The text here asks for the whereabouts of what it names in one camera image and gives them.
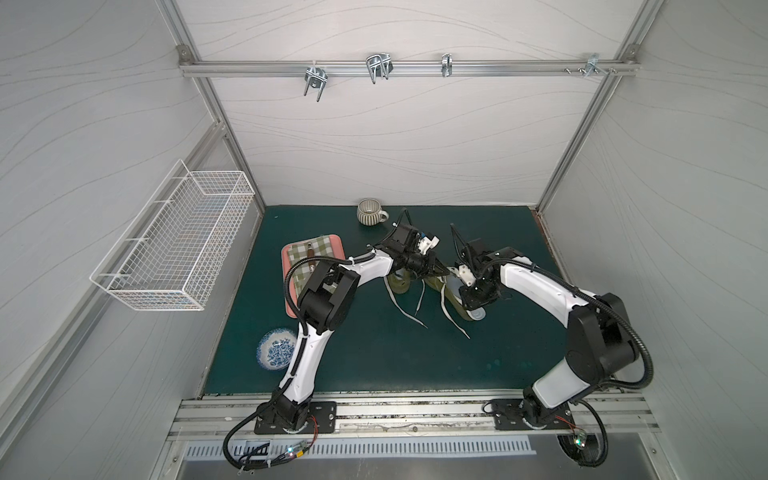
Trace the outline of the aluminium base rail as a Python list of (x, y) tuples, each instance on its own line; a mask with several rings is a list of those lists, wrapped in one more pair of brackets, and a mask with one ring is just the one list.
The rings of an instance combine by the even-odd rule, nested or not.
[[(520, 398), (513, 389), (376, 391), (317, 393), (317, 401), (333, 401), (338, 438), (374, 436), (497, 435), (489, 415), (493, 399)], [(169, 440), (221, 440), (251, 414), (267, 394), (204, 396), (183, 400), (175, 414)], [(610, 433), (659, 433), (644, 395), (608, 390), (587, 398)]]

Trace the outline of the olive green shoe white laces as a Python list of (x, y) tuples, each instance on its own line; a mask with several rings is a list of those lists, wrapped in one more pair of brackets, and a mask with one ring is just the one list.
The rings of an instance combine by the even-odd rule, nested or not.
[(421, 320), (419, 320), (415, 315), (406, 312), (398, 303), (397, 296), (407, 293), (410, 289), (411, 282), (411, 275), (405, 269), (397, 270), (384, 278), (385, 288), (389, 299), (398, 310), (398, 312), (407, 319), (420, 325), (421, 327), (427, 328), (427, 326)]

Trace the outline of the aluminium top rail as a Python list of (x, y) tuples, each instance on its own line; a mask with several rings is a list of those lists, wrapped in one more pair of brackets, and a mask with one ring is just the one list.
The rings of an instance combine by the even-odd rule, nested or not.
[[(453, 57), (450, 77), (522, 77), (571, 76), (563, 69), (576, 69), (587, 59), (577, 60), (461, 60)], [(392, 61), (391, 78), (443, 78), (441, 59)], [(614, 76), (632, 76), (641, 68), (638, 62), (600, 59), (604, 67), (618, 71)], [(317, 61), (199, 61), (182, 65), (182, 75), (188, 78), (303, 78), (311, 66), (324, 69), (330, 78), (367, 78), (363, 60)]]

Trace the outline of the metal hook small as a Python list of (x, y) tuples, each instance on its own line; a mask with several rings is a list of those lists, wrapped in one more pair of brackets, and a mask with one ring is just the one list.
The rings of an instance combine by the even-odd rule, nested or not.
[(449, 78), (453, 70), (453, 57), (450, 53), (445, 53), (441, 57), (441, 75), (443, 78)]

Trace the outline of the white slotted vent strip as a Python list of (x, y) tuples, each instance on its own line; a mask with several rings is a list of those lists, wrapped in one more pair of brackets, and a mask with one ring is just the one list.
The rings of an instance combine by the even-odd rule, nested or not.
[[(289, 451), (298, 439), (236, 440), (230, 444), (232, 456), (243, 454), (266, 444), (257, 459), (276, 457)], [(304, 458), (369, 459), (369, 458), (486, 458), (531, 456), (537, 452), (527, 435), (469, 437), (364, 437), (320, 438)], [(222, 441), (191, 441), (184, 454), (186, 461), (224, 461)]]

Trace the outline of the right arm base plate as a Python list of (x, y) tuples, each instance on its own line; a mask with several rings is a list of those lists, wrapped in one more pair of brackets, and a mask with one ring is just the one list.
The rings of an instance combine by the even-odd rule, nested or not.
[(568, 407), (547, 408), (533, 397), (492, 399), (481, 411), (493, 419), (499, 431), (571, 430), (575, 426)]

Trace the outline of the blue white patterned bowl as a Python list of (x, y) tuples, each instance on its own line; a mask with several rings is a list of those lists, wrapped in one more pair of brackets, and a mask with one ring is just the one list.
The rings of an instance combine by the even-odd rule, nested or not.
[(268, 371), (284, 370), (290, 364), (297, 335), (286, 328), (277, 328), (267, 332), (257, 347), (258, 365)]

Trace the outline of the metal hook clamp middle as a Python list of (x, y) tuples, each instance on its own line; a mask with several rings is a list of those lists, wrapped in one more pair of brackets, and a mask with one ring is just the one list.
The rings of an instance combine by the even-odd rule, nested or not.
[(389, 53), (370, 55), (365, 60), (365, 66), (373, 84), (376, 84), (379, 78), (388, 80), (393, 70), (392, 59)]

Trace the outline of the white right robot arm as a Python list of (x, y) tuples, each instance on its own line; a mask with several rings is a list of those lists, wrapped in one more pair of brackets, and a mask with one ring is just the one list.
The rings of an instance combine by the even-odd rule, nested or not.
[(641, 390), (654, 378), (650, 351), (614, 294), (596, 295), (541, 268), (517, 250), (491, 251), (451, 228), (458, 263), (458, 298), (474, 319), (513, 290), (558, 320), (566, 330), (563, 359), (524, 390), (520, 409), (532, 424), (602, 387)]

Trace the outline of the metal hook clamp right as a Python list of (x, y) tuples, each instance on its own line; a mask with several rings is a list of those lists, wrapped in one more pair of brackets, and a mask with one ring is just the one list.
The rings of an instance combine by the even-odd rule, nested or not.
[(615, 68), (602, 66), (600, 64), (600, 57), (597, 53), (590, 55), (583, 66), (576, 69), (564, 68), (563, 71), (567, 75), (578, 75), (582, 78), (590, 76), (610, 77), (618, 74), (618, 71)]

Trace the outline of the ribbed ceramic mug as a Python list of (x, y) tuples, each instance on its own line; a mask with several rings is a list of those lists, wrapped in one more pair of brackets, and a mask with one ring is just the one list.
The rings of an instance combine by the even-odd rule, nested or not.
[(364, 226), (371, 227), (379, 225), (386, 222), (389, 217), (389, 213), (383, 208), (382, 204), (377, 199), (363, 199), (357, 206), (358, 222)]

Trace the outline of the metal hook clamp left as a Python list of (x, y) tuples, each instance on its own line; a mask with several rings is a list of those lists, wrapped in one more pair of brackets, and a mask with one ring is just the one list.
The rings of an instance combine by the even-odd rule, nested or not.
[(328, 75), (326, 71), (320, 67), (311, 66), (306, 69), (304, 80), (305, 87), (303, 95), (307, 96), (310, 90), (316, 90), (316, 101), (319, 102), (328, 83)]

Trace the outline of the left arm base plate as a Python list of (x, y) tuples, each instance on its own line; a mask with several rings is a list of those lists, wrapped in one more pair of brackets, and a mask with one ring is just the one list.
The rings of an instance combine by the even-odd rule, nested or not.
[(296, 404), (278, 401), (256, 417), (254, 433), (266, 434), (310, 434), (318, 430), (321, 434), (335, 431), (337, 403), (315, 401)]

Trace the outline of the brown handled spatula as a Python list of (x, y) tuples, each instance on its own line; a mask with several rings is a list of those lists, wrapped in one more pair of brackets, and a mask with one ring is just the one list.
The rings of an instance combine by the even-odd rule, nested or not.
[(312, 272), (316, 265), (316, 261), (314, 260), (314, 257), (317, 254), (317, 245), (315, 242), (307, 242), (305, 244), (305, 249), (306, 249), (307, 261), (305, 262), (304, 267), (308, 269), (310, 272)]

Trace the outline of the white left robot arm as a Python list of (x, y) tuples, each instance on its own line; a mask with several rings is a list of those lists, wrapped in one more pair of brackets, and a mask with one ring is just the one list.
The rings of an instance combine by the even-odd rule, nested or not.
[(298, 341), (287, 373), (271, 398), (280, 416), (296, 421), (308, 413), (325, 348), (345, 321), (357, 289), (401, 269), (416, 278), (445, 273), (447, 268), (435, 253), (438, 244), (437, 236), (399, 223), (357, 257), (313, 256), (291, 265), (284, 276), (283, 293), (298, 320)]

